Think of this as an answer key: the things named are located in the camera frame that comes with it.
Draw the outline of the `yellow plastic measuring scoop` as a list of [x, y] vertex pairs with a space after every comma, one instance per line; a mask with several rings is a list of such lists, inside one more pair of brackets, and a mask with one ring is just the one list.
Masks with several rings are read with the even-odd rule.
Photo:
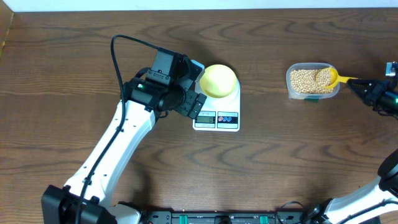
[[318, 86], [324, 89], [333, 89], [339, 83], [347, 83], [348, 80], [355, 80], [354, 77], [343, 77], [340, 76], [337, 70], [333, 67], [321, 69], [316, 77], [315, 82]]

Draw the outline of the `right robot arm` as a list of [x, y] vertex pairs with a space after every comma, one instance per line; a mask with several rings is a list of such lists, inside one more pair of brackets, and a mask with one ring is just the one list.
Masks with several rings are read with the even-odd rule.
[[[397, 118], [397, 79], [350, 79], [348, 88], [381, 116]], [[361, 223], [397, 210], [397, 151], [379, 166], [377, 177], [357, 191], [329, 198], [302, 218], [305, 223]]]

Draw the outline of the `yellow plastic bowl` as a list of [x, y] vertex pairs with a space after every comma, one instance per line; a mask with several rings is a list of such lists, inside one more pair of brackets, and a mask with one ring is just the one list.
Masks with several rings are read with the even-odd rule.
[[233, 70], [226, 65], [216, 64], [205, 68], [200, 78], [201, 90], [212, 98], [229, 96], [236, 88], [238, 79]]

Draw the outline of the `clear container of soybeans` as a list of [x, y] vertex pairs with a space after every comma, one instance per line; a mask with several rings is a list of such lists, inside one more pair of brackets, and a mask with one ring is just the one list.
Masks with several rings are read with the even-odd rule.
[[324, 68], [333, 68], [328, 63], [296, 63], [286, 72], [287, 90], [290, 99], [320, 100], [334, 97], [340, 90], [337, 84], [333, 89], [325, 89], [316, 82], [316, 76]]

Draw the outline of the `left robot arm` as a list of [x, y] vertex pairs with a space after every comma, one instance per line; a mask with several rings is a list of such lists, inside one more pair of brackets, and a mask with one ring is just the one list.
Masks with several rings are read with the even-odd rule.
[[157, 120], [176, 111], [196, 119], [206, 97], [191, 87], [205, 72], [201, 63], [159, 48], [151, 67], [121, 87], [112, 122], [79, 170], [62, 188], [49, 185], [41, 198], [45, 223], [139, 223], [128, 203], [111, 205], [118, 180]]

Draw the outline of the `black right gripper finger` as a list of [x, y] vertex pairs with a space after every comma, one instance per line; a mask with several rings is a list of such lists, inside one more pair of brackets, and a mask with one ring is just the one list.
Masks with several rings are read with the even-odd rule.
[[362, 101], [374, 101], [373, 89], [375, 84], [372, 83], [349, 83], [350, 90]]
[[378, 83], [378, 80], [349, 79], [346, 84], [349, 86], [371, 86]]

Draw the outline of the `white digital kitchen scale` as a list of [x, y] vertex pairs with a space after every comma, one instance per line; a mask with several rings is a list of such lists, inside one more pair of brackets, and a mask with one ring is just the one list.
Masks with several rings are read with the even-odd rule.
[[201, 111], [193, 120], [192, 127], [197, 131], [237, 132], [241, 126], [241, 89], [236, 76], [234, 90], [226, 97], [207, 96]]

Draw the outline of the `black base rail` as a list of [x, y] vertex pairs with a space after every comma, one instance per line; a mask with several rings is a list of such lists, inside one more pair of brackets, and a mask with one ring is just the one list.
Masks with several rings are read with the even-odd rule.
[[303, 212], [170, 212], [146, 211], [138, 224], [295, 224], [301, 223]]

